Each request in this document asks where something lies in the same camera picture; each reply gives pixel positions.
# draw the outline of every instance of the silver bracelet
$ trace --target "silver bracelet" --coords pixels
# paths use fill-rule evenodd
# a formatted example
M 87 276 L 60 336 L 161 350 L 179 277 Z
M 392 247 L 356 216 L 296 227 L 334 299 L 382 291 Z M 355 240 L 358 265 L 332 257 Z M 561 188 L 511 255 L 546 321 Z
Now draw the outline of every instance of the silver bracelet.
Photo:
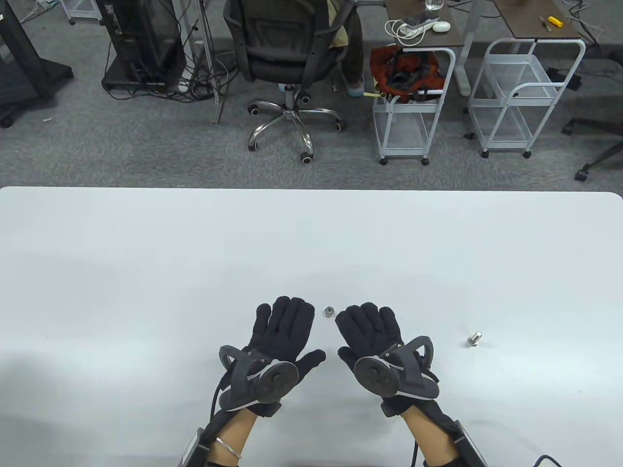
M 219 437 L 216 438 L 216 442 L 223 446 L 227 451 L 229 451 L 232 455 L 236 456 L 238 459 L 242 459 L 242 456 L 238 454 L 234 449 L 228 445 L 225 441 L 221 440 Z

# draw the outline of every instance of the black glove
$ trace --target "black glove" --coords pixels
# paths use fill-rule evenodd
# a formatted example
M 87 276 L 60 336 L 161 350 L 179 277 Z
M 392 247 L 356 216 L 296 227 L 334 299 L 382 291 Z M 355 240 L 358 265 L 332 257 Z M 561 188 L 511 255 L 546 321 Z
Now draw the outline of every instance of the black glove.
M 298 369 L 298 383 L 326 358 L 322 350 L 298 355 L 307 345 L 314 318 L 314 307 L 301 298 L 279 297 L 272 306 L 262 303 L 257 307 L 253 335 L 243 350 L 254 349 L 264 355 L 284 362 L 292 362 Z M 251 412 L 263 417 L 271 412 L 273 404 L 255 404 L 248 407 Z
M 348 347 L 338 350 L 338 355 L 351 371 L 354 371 L 354 365 L 360 358 L 380 355 L 395 344 L 404 344 L 396 315 L 387 306 L 380 310 L 374 303 L 364 303 L 361 307 L 349 306 L 337 315 L 335 323 L 348 344 Z M 417 353 L 416 359 L 420 363 L 422 373 L 438 381 L 433 373 L 422 367 L 422 357 Z M 396 415 L 402 414 L 415 405 L 433 422 L 438 422 L 442 429 L 454 429 L 455 424 L 452 419 L 444 415 L 433 400 L 418 400 L 397 395 L 383 398 L 383 402 Z

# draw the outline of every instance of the metal bolt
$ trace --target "metal bolt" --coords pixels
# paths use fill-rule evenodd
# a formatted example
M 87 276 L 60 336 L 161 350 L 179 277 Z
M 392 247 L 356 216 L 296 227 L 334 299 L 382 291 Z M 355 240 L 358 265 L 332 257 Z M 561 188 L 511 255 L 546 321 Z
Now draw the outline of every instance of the metal bolt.
M 467 343 L 470 344 L 472 347 L 475 347 L 478 345 L 478 342 L 481 339 L 482 339 L 482 333 L 478 331 L 473 336 L 470 336 L 467 338 Z

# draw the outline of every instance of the chrome chair base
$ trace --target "chrome chair base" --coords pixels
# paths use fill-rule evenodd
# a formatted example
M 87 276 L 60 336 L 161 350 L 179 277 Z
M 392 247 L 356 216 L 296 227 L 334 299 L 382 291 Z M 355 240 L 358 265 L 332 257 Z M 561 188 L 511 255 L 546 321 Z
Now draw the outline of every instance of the chrome chair base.
M 345 128 L 344 120 L 339 116 L 335 110 L 327 108 L 299 108 L 298 101 L 302 103 L 309 103 L 310 98 L 307 93 L 296 90 L 293 85 L 287 85 L 285 87 L 285 103 L 280 105 L 275 102 L 269 102 L 262 99 L 253 99 L 247 106 L 247 111 L 251 115 L 259 115 L 262 110 L 275 112 L 275 115 L 271 120 L 268 120 L 258 127 L 256 127 L 249 136 L 247 142 L 249 151 L 257 150 L 257 137 L 267 128 L 271 127 L 274 123 L 280 121 L 282 118 L 288 118 L 292 120 L 292 123 L 297 127 L 298 134 L 303 140 L 305 152 L 301 153 L 300 159 L 303 164 L 309 164 L 313 160 L 313 143 L 312 137 L 305 128 L 302 115 L 328 115 L 334 119 L 334 127 L 336 131 L 342 131 Z

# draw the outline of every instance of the brown desk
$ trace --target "brown desk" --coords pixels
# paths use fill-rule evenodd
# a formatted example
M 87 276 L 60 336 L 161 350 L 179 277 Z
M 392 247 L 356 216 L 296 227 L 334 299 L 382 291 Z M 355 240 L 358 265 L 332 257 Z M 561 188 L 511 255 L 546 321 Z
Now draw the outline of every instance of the brown desk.
M 517 39 L 579 39 L 580 35 L 564 17 L 552 0 L 493 0 L 506 25 Z M 551 32 L 541 24 L 539 16 L 545 21 L 549 16 L 557 17 L 564 23 L 556 27 L 548 22 Z
M 424 0 L 385 0 L 385 9 L 388 12 L 389 19 L 400 19 L 422 13 L 426 10 L 426 7 L 424 6 Z M 465 45 L 463 33 L 452 19 L 450 9 L 444 5 L 436 13 L 439 14 L 440 21 L 449 22 L 452 28 L 448 32 L 442 33 L 435 32 L 432 29 L 426 31 L 424 39 L 417 47 L 463 47 Z M 420 39 L 421 37 L 416 37 L 413 41 L 405 40 L 404 43 L 409 44 L 413 42 L 415 44 Z

